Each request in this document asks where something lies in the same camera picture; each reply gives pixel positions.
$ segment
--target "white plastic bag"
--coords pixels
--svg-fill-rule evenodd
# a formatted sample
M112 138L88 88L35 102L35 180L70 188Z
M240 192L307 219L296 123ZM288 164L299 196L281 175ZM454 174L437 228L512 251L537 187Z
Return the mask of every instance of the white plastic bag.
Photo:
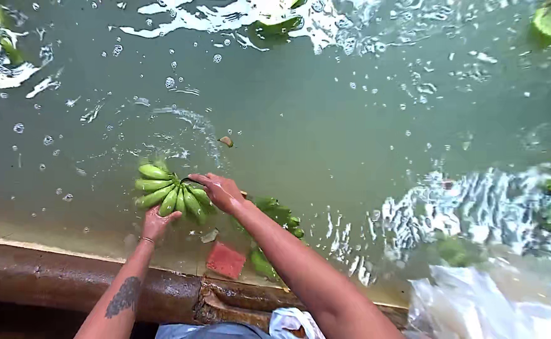
M289 330L305 330L307 339L325 339L309 312L301 312L296 307L279 308L271 314L270 335L275 339L298 339Z
M428 279L411 281L406 335L433 339L551 339L551 285L542 289L537 282L520 281L512 266L497 265L494 270L492 274L498 277L509 276L500 274L500 270L514 274L510 281L503 281L506 290L515 284L513 299L500 291L489 273L473 267L431 266L436 285ZM518 297L516 290L526 285L538 289Z

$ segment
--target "unripe banana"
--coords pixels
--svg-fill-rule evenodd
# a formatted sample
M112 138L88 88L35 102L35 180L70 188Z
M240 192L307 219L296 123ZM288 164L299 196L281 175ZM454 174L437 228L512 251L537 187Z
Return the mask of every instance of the unripe banana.
M135 181L135 188L146 192L154 192L173 183L173 180L148 180L138 179Z
M165 188L161 188L154 193L150 193L147 196L137 198L137 200L135 201L135 205L141 208L150 208L152 206L155 206L156 204L160 203L165 198L165 196L169 194L169 192L171 192L174 188L175 185L170 185Z
M179 192L177 193L177 201L175 202L175 209L181 212L181 218L186 216L186 203L183 200L183 191L186 189L183 185L179 186Z
M175 203L177 203L177 191L178 187L176 186L171 190L171 192L169 192L169 194L166 195L165 200L163 200L162 204L160 204L159 216L166 217L167 215L173 213Z
M200 205L204 208L205 212L215 212L215 207L211 203L211 199L209 198L209 196L206 194L206 192L204 192L204 189L190 188L190 192L196 198L196 200L198 200Z
M183 201L186 203L186 208L188 208L190 213L196 216L196 220L198 220L198 223L200 225L204 225L204 223L206 222L206 214L202 210L202 207L200 206L200 203L198 203L198 200L196 200L192 193L189 192L187 187L183 188Z
M139 167L139 172L148 179L171 180L171 175L152 164L145 164Z

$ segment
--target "red sponge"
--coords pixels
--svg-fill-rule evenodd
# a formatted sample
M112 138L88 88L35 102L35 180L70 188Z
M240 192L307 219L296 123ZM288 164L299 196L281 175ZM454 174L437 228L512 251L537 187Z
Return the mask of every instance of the red sponge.
M216 241L206 259L206 268L226 277L237 279L245 261L245 256Z

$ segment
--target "arm tattoo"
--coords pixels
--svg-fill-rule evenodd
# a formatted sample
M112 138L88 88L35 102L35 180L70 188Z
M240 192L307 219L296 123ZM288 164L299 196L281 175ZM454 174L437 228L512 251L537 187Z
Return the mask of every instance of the arm tattoo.
M142 288L142 283L138 277L128 277L125 279L119 291L112 298L106 308L105 317L110 319L119 314L123 309L131 307L135 313L135 304Z

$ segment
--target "blue cloth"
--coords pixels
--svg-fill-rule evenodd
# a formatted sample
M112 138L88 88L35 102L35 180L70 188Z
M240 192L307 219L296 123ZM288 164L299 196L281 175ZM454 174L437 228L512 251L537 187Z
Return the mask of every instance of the blue cloth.
M155 339L271 339L256 326L220 323L207 326L160 325Z

